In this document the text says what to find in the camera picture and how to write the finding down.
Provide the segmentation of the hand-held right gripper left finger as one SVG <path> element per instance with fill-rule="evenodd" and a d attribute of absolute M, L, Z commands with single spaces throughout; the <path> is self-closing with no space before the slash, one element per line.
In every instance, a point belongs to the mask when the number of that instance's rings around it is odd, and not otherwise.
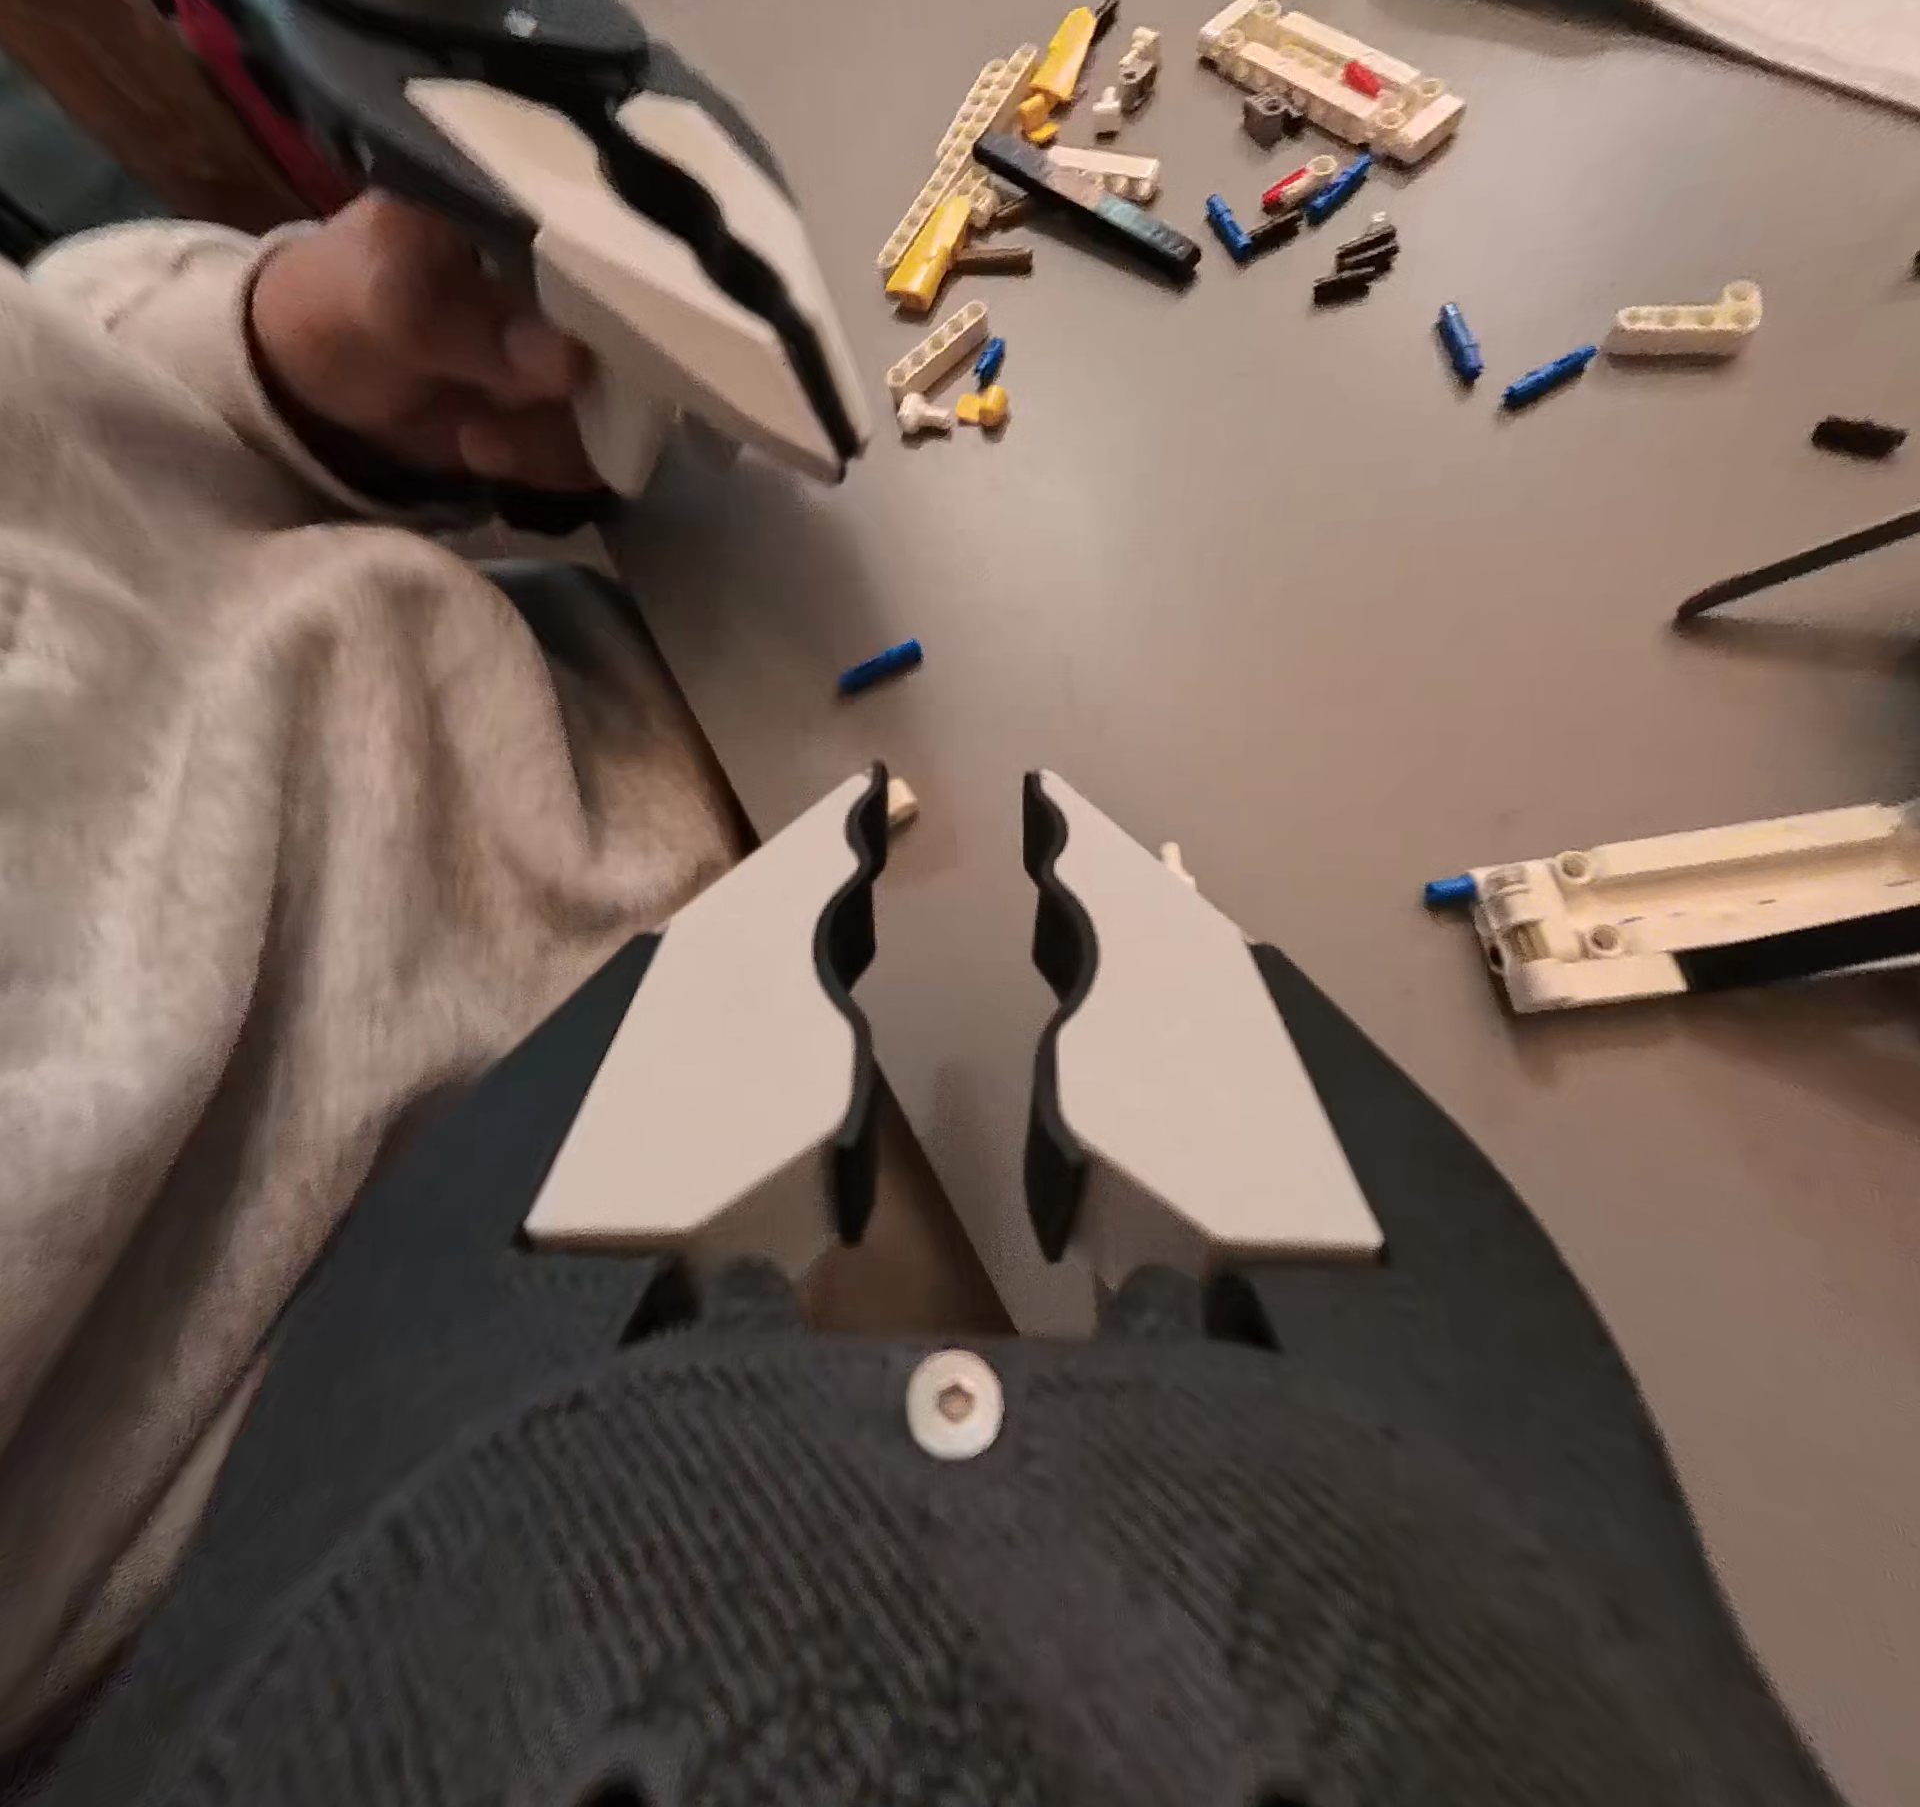
<path fill-rule="evenodd" d="M 889 765 L 871 764 L 655 936 L 522 1220 L 529 1243 L 801 1278 L 867 1236 L 878 1061 L 852 988 L 887 859 Z"/>

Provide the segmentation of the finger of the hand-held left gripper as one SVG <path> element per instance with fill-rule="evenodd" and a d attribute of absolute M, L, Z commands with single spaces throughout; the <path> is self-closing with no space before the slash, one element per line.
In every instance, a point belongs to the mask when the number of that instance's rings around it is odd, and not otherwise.
<path fill-rule="evenodd" d="M 754 417 L 733 417 L 728 392 L 751 407 L 769 402 L 776 421 L 797 417 L 776 392 L 776 345 L 620 191 L 620 122 L 595 138 L 544 99 L 456 78 L 412 78 L 406 99 L 529 211 L 539 310 L 592 349 L 574 417 L 602 484 L 652 484 L 672 417 L 694 417 L 820 484 L 844 481 L 844 465 L 797 465 Z"/>
<path fill-rule="evenodd" d="M 867 394 L 838 305 L 777 175 L 689 97 L 629 97 L 612 117 L 620 191 L 672 234 L 716 299 L 776 345 L 776 392 L 797 417 L 728 392 L 797 465 L 852 465 L 867 452 Z"/>

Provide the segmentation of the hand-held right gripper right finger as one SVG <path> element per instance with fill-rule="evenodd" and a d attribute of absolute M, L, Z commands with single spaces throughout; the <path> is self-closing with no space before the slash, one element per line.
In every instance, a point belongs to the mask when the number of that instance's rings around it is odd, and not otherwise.
<path fill-rule="evenodd" d="M 1259 943 L 1064 773 L 1022 773 L 1034 1038 L 1022 1210 L 1090 1278 L 1382 1262 L 1382 1220 Z"/>

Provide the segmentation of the person's left forearm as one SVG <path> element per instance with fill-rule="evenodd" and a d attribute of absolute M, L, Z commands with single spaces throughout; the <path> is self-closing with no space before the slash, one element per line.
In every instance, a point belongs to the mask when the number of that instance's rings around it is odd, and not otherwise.
<path fill-rule="evenodd" d="M 283 525 L 417 527 L 417 481 L 316 417 L 268 363 L 257 289 L 307 234 L 309 217 L 273 234 L 186 217 L 90 230 L 4 263 L 4 330 L 79 345 L 79 407 L 153 407 L 163 433 L 212 463 L 222 497 L 253 484 Z"/>

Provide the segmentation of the long white lego beam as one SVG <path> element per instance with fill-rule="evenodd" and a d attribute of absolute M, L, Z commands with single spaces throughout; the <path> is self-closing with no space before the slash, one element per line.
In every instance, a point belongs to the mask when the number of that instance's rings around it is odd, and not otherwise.
<path fill-rule="evenodd" d="M 897 263 L 913 249 L 913 241 L 921 234 L 921 224 L 950 201 L 974 201 L 980 191 L 980 164 L 974 146 L 983 131 L 1007 131 L 1007 122 L 1021 117 L 1027 85 L 1034 85 L 1034 46 L 1021 46 L 1014 55 L 996 55 L 980 65 L 968 99 L 957 104 L 957 117 L 946 122 L 946 138 L 936 153 L 936 175 L 921 176 L 921 191 L 913 194 L 913 204 L 900 211 L 900 224 L 889 230 L 889 241 L 878 244 L 871 267 L 897 271 Z"/>

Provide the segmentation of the long black lego beam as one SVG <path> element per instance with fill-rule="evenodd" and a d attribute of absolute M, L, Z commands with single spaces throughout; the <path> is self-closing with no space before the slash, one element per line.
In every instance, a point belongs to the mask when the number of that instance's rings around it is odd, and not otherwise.
<path fill-rule="evenodd" d="M 1077 175 L 1056 164 L 1054 153 L 1034 153 L 1014 131 L 980 131 L 974 164 L 1039 201 L 1054 217 L 1077 230 L 1085 241 L 1121 249 L 1126 263 L 1156 271 L 1164 282 L 1191 282 L 1200 267 L 1200 249 L 1191 234 L 1167 230 L 1156 211 L 1113 194 L 1095 175 Z"/>

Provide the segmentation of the cluster of small lego pins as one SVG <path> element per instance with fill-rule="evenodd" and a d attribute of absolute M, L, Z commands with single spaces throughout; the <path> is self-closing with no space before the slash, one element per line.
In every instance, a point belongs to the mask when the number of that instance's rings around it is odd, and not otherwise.
<path fill-rule="evenodd" d="M 1228 211 L 1224 194 L 1200 201 L 1206 234 L 1234 267 L 1252 267 L 1304 234 L 1325 230 L 1374 175 L 1374 155 L 1307 155 L 1279 185 L 1263 191 L 1259 217 Z M 1325 271 L 1307 282 L 1307 305 L 1360 305 L 1382 280 L 1389 280 L 1402 234 L 1374 211 L 1352 241 L 1325 254 Z"/>

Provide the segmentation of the white lego panel assembly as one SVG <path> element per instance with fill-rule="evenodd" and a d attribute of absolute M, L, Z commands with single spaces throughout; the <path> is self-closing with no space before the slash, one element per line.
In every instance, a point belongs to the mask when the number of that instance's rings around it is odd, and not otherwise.
<path fill-rule="evenodd" d="M 1512 1017 L 1912 968 L 1920 804 L 1753 815 L 1423 885 Z"/>

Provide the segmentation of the white angled lego beam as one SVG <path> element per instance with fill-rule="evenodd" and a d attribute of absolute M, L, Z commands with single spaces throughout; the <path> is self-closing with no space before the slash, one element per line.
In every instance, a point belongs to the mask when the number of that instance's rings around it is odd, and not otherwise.
<path fill-rule="evenodd" d="M 1726 363 L 1763 330 L 1763 289 L 1726 282 L 1691 305 L 1617 305 L 1602 356 L 1617 363 Z"/>

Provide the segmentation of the person's left hand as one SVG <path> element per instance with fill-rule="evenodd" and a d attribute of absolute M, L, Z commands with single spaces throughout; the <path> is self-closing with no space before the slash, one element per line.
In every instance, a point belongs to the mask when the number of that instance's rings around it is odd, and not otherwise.
<path fill-rule="evenodd" d="M 602 497 L 574 417 L 583 345 L 456 224 L 394 194 L 260 249 L 253 363 L 309 463 L 357 497 Z"/>

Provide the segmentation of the brown wooden panel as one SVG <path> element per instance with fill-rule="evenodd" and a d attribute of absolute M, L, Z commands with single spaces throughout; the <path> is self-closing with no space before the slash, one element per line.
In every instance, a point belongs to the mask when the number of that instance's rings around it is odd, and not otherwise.
<path fill-rule="evenodd" d="M 307 217 L 148 0 L 0 0 L 0 46 L 166 211 L 247 234 Z"/>

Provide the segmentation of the person's grey hoodie torso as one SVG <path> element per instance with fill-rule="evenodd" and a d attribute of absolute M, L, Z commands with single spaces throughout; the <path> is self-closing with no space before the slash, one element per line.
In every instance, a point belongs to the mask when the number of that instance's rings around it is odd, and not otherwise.
<path fill-rule="evenodd" d="M 394 527 L 4 502 L 4 1749 L 170 1577 L 425 1101 L 738 859 L 689 715 Z"/>

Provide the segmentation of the white lego frame assembly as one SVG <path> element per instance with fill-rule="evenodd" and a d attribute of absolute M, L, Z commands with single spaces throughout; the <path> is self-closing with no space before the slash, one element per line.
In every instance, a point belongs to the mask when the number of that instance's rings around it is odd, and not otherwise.
<path fill-rule="evenodd" d="M 1464 97 L 1382 46 L 1287 0 L 1228 0 L 1199 28 L 1199 61 L 1240 97 L 1279 97 L 1321 131 L 1394 166 L 1429 164 L 1464 129 Z"/>

